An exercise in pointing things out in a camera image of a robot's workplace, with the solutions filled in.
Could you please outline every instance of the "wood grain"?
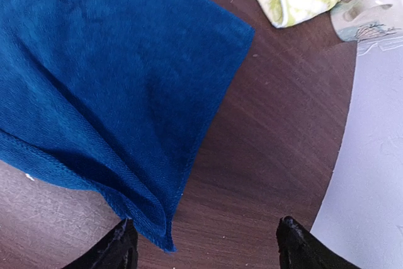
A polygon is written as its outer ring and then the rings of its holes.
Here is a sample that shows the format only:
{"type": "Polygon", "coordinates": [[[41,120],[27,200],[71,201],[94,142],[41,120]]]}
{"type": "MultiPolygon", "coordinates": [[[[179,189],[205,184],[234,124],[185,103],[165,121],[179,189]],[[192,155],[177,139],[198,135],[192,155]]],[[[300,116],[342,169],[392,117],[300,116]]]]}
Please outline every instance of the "wood grain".
{"type": "MultiPolygon", "coordinates": [[[[278,268],[275,229],[310,227],[348,113],[355,43],[328,14],[274,29],[255,0],[213,0],[256,29],[199,150],[174,218],[178,252],[140,240],[139,268],[278,268]]],[[[119,220],[100,195],[31,181],[0,163],[0,268],[60,268],[119,220]]]]}

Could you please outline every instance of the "blue towel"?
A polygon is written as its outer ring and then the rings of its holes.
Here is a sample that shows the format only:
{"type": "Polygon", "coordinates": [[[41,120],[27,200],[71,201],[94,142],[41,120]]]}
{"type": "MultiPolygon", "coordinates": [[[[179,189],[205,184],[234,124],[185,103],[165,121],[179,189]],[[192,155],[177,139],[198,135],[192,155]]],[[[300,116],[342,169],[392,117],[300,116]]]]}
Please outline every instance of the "blue towel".
{"type": "Polygon", "coordinates": [[[166,251],[253,29],[209,0],[0,0],[0,159],[100,192],[166,251]]]}

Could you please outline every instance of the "white mug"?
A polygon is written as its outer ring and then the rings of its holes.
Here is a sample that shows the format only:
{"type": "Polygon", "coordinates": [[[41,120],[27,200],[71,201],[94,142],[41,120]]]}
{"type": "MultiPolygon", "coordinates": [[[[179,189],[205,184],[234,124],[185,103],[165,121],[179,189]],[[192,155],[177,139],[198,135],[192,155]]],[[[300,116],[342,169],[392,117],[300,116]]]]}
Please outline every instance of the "white mug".
{"type": "Polygon", "coordinates": [[[342,0],[332,8],[331,20],[344,41],[403,33],[402,0],[342,0]]]}

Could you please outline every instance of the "brown tabletop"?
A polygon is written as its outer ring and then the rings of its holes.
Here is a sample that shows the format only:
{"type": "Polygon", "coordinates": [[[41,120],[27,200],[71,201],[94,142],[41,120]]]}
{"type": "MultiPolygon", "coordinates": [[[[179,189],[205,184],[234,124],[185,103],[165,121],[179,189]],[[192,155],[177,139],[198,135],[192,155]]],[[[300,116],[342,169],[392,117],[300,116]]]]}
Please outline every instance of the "brown tabletop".
{"type": "MultiPolygon", "coordinates": [[[[348,112],[355,43],[329,15],[276,30],[255,0],[213,0],[256,29],[198,153],[174,218],[177,253],[140,239],[140,269],[278,268],[275,229],[310,227],[348,112]]],[[[119,219],[94,192],[58,188],[0,163],[0,268],[60,268],[119,219]]]]}

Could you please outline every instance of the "white surface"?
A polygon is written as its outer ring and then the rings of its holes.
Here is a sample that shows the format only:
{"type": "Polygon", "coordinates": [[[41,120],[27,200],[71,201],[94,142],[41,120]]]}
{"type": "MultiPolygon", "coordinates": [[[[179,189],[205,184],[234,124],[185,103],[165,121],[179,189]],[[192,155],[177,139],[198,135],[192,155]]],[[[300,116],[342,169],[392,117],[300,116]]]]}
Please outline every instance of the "white surface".
{"type": "Polygon", "coordinates": [[[334,174],[312,233],[362,269],[403,268],[403,48],[358,47],[334,174]]]}

